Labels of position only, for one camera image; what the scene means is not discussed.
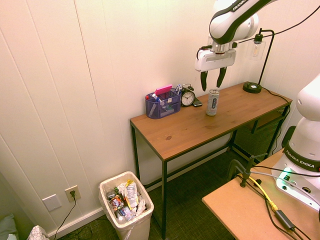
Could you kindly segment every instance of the white trash can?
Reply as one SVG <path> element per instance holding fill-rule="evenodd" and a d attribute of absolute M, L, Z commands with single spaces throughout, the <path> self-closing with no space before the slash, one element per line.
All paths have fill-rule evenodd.
<path fill-rule="evenodd" d="M 120 184 L 126 183 L 127 180 L 132 180 L 136 183 L 137 191 L 145 200 L 147 209 L 141 215 L 134 217 L 126 223 L 119 223 L 113 209 L 111 209 L 111 205 L 106 197 L 106 193 L 114 190 L 114 188 Z M 151 215 L 155 206 L 152 203 L 145 187 L 141 184 L 133 172 L 126 171 L 120 175 L 111 177 L 101 182 L 99 185 L 99 199 L 105 215 L 116 230 L 120 240 L 148 240 Z"/>

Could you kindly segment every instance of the green carpet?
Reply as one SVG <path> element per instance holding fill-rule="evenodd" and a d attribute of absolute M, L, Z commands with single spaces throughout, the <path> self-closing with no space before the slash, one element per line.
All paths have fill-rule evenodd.
<path fill-rule="evenodd" d="M 225 152 L 167 184 L 168 240 L 233 240 L 228 230 L 202 202 L 202 198 L 227 182 L 229 163 L 246 160 L 235 152 Z M 161 230 L 155 221 L 161 219 L 161 187 L 149 192 L 154 204 L 149 240 L 161 240 Z M 118 240 L 118 235 L 104 215 L 60 238 L 60 240 Z"/>

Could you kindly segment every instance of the smartphone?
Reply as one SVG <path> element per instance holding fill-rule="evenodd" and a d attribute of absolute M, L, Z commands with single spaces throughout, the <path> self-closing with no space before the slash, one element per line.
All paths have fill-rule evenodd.
<path fill-rule="evenodd" d="M 195 98 L 192 105 L 195 107 L 200 107 L 202 106 L 202 102 L 198 98 Z"/>

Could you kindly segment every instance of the power outlet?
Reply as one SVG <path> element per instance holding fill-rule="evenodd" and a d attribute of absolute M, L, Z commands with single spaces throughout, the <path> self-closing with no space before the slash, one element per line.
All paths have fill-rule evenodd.
<path fill-rule="evenodd" d="M 64 191 L 65 191 L 66 197 L 68 198 L 69 202 L 73 202 L 74 201 L 74 197 L 70 193 L 72 191 L 75 192 L 75 199 L 80 199 L 81 198 L 81 195 L 80 195 L 80 192 L 79 192 L 79 189 L 78 189 L 78 185 L 70 187 L 70 188 L 68 188 L 68 189 L 66 189 Z"/>

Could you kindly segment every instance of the wooden desk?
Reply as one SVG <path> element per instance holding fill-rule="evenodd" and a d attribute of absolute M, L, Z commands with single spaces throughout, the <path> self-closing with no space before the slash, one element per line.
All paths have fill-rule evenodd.
<path fill-rule="evenodd" d="M 282 154 L 279 151 L 258 165 L 272 167 Z M 257 167 L 254 171 L 271 174 L 271 170 L 265 168 Z M 263 189 L 293 224 L 312 240 L 320 239 L 320 223 L 315 210 L 276 189 L 276 182 L 272 177 L 258 174 L 252 174 L 251 177 L 262 180 Z M 265 200 L 249 186 L 240 187 L 240 182 L 237 177 L 205 196 L 202 201 L 237 240 L 291 239 L 274 227 Z M 274 222 L 282 227 L 273 212 L 271 215 Z"/>
<path fill-rule="evenodd" d="M 286 102 L 278 96 L 271 95 L 265 89 L 262 89 L 259 94 L 252 94 L 243 91 L 242 87 L 243 83 L 220 91 L 217 114 L 215 116 L 206 115 L 208 95 L 203 95 L 198 97 L 203 102 L 203 106 L 200 107 L 182 107 L 178 113 L 161 119 L 151 119 L 146 114 L 130 119 L 136 176 L 138 179 L 140 179 L 140 170 L 136 130 L 141 133 L 144 140 L 162 161 L 162 178 L 145 187 L 148 188 L 162 181 L 161 225 L 163 239 L 166 238 L 167 177 L 230 146 L 233 143 L 234 136 L 227 146 L 216 149 L 191 164 L 167 174 L 167 163 L 169 161 L 242 126 L 252 125 L 253 128 L 259 128 L 274 120 L 280 120 L 279 125 L 281 125 L 292 101 L 291 99 L 286 98 L 288 101 Z M 285 109 L 282 114 L 277 112 L 278 109 L 283 107 Z"/>

